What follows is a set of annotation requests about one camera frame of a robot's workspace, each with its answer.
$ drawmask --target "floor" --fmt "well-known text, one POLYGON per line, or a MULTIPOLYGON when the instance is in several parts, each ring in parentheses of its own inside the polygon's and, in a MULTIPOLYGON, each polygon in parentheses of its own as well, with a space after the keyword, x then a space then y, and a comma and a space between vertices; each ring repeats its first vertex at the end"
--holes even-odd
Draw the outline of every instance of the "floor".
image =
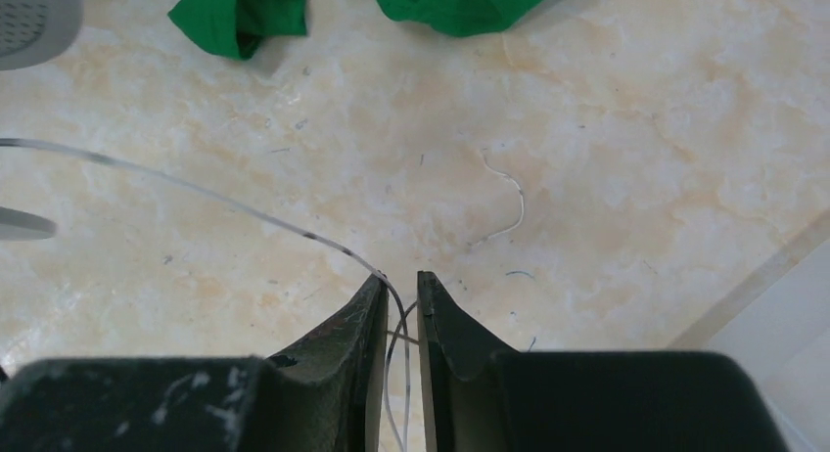
MULTIPOLYGON (((407 302, 433 270, 520 349, 670 345, 770 261, 791 267, 830 237, 830 0, 549 0, 466 39, 393 23, 374 0, 309 0, 310 35, 247 63, 199 51, 165 17, 176 1, 85 0, 68 52, 0 72, 2 134, 284 217, 364 255, 407 302), (473 246, 520 216, 484 157, 527 211, 473 246)), ((3 152, 0 183, 3 206, 61 226, 0 246, 13 371, 56 355, 269 354, 367 277, 125 172, 3 152)), ((395 449, 388 429, 382 442, 395 449)))

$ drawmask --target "perforated surface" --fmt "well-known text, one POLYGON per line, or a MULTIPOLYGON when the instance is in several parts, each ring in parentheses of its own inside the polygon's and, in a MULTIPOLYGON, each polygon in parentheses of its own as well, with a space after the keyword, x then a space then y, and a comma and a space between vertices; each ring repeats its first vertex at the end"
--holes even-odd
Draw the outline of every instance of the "perforated surface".
POLYGON ((44 30, 46 0, 0 0, 0 56, 25 48, 44 30))

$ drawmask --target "beige marble tile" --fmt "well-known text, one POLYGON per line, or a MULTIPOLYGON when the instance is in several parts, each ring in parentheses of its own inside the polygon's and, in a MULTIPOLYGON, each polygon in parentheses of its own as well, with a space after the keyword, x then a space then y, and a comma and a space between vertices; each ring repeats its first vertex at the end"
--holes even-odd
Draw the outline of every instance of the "beige marble tile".
MULTIPOLYGON (((66 54, 0 72, 2 134, 232 195, 360 252, 407 300, 434 270, 519 348, 665 346, 830 207, 830 0, 551 0, 460 40, 310 0, 311 35, 246 64, 193 46, 175 2, 85 0, 66 54), (527 215, 470 249, 519 214, 483 148, 527 215)), ((0 183, 2 205, 62 226, 0 245, 4 366, 267 354, 366 277, 142 177, 3 152, 0 183)))

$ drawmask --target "green cloth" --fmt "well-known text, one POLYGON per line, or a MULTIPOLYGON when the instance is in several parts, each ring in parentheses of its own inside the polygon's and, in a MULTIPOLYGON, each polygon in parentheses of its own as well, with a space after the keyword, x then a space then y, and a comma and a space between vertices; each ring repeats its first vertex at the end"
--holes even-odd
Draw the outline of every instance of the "green cloth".
POLYGON ((305 0, 181 0, 167 14, 203 50, 249 59, 265 36, 305 35, 305 0))
POLYGON ((426 23, 451 36, 503 31, 542 0, 377 0, 387 17, 426 23))

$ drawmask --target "perforated gray object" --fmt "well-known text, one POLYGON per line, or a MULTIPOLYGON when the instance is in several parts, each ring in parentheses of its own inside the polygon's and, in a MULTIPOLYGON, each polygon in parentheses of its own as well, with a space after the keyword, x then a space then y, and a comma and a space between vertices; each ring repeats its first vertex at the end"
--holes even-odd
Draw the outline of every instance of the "perforated gray object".
POLYGON ((0 0, 0 70, 34 66, 66 51, 81 15, 81 0, 0 0))

